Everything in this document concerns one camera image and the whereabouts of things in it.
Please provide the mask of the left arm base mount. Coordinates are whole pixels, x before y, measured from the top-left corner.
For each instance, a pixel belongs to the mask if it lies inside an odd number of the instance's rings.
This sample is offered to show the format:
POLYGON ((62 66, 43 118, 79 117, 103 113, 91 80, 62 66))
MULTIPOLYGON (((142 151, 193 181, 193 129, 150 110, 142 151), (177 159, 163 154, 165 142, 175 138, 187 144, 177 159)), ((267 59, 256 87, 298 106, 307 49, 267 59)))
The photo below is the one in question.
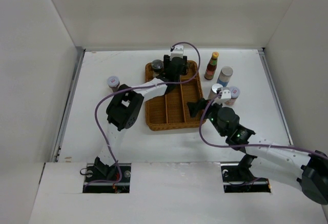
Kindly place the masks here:
POLYGON ((84 177, 83 193, 120 194, 130 192, 131 164, 103 164, 97 157, 94 164, 87 164, 80 170, 84 177))

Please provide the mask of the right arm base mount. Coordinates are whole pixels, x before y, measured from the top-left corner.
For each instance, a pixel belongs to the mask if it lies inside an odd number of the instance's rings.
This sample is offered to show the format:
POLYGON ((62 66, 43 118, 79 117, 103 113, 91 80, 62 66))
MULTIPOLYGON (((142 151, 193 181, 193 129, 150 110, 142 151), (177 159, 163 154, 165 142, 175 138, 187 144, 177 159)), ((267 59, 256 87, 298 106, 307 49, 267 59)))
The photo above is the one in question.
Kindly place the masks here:
POLYGON ((245 155, 240 162, 221 164, 225 193, 271 193, 269 180, 257 178, 250 172, 254 158, 254 156, 245 155))

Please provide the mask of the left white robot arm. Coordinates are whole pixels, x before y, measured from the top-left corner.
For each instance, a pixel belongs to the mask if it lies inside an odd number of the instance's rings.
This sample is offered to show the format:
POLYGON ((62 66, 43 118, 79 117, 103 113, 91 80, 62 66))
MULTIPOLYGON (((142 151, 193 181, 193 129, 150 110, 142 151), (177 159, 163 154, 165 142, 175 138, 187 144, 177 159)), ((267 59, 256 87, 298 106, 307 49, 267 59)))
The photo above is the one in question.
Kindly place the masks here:
POLYGON ((100 105, 96 106, 95 120, 105 139, 105 145, 94 160, 93 172, 96 172, 103 182, 112 181, 116 172, 118 178, 122 178, 115 154, 119 151, 125 131, 135 124, 143 103, 172 92, 177 85, 181 84, 181 76, 187 73, 186 56, 183 54, 165 55, 163 70, 152 80, 138 87, 121 85, 118 91, 110 95, 111 101, 106 108, 108 132, 101 128, 97 118, 100 105))

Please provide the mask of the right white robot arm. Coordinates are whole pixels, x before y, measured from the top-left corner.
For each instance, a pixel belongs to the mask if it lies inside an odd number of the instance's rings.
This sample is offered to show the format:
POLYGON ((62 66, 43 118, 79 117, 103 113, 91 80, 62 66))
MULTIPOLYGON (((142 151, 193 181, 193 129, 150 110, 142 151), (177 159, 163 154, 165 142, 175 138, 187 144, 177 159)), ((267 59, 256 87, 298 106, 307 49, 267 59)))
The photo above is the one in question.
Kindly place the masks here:
POLYGON ((201 119, 211 122, 226 145, 242 152, 238 175, 248 181, 253 177, 267 178, 300 190, 307 198, 327 205, 327 155, 294 146, 280 146, 262 138, 253 130, 242 126, 240 117, 232 108, 201 98, 187 103, 192 117, 199 112, 201 119))

